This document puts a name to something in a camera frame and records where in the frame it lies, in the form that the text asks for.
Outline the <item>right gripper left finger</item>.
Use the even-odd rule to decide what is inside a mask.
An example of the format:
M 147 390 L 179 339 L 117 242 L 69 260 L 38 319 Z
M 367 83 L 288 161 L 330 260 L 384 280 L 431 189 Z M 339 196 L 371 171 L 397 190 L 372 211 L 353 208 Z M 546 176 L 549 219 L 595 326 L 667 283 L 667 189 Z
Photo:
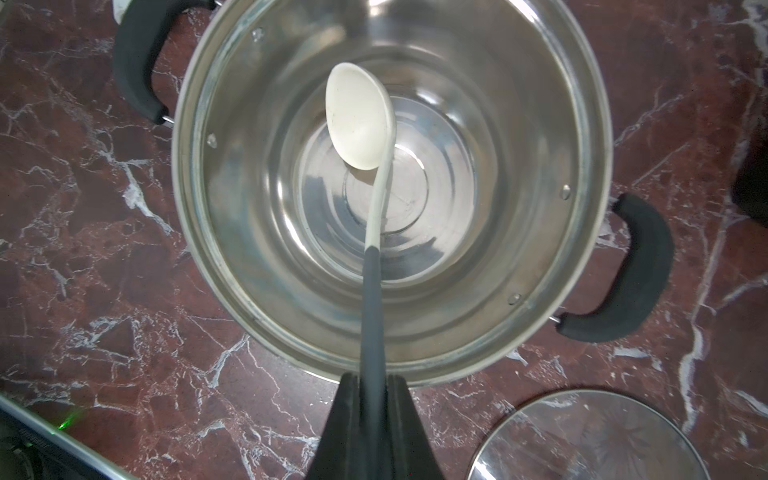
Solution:
M 362 479 L 360 388 L 354 373 L 342 375 L 317 450 L 305 476 Z

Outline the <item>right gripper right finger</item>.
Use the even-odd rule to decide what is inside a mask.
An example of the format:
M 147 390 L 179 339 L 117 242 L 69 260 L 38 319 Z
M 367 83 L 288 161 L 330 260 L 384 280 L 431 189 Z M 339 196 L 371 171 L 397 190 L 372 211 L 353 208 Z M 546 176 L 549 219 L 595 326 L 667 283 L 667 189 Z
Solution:
M 405 379 L 387 376 L 386 479 L 444 479 Z

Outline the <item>glass pot lid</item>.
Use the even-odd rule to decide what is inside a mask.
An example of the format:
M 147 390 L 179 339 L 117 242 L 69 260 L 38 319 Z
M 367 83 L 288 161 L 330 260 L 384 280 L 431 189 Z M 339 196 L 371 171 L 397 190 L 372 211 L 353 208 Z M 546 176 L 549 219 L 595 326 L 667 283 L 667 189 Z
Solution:
M 667 417 L 627 395 L 572 389 L 530 401 L 476 451 L 470 479 L 707 479 Z

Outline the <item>stainless steel pot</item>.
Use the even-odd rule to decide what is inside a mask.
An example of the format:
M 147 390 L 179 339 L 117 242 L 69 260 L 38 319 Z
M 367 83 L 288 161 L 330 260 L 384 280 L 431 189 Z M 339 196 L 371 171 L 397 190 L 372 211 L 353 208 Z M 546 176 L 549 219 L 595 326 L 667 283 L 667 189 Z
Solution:
M 481 370 L 549 321 L 633 334 L 666 288 L 659 212 L 610 196 L 596 56 L 563 1 L 132 1 L 113 71 L 172 129 L 188 249 L 244 330 L 304 371 L 359 365 L 371 186 L 326 120 L 334 66 L 386 87 L 397 138 L 380 242 L 388 370 Z

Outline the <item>cream spoon grey handle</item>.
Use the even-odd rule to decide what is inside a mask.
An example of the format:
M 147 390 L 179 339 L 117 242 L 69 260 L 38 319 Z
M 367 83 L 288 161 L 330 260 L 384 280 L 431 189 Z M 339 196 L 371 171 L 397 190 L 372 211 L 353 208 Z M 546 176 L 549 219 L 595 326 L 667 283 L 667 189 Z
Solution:
M 383 479 L 386 360 L 383 332 L 380 242 L 394 158 L 396 121 L 384 85 L 349 62 L 333 67 L 325 91 L 332 145 L 360 181 L 371 186 L 365 221 L 360 347 L 361 432 L 367 479 Z

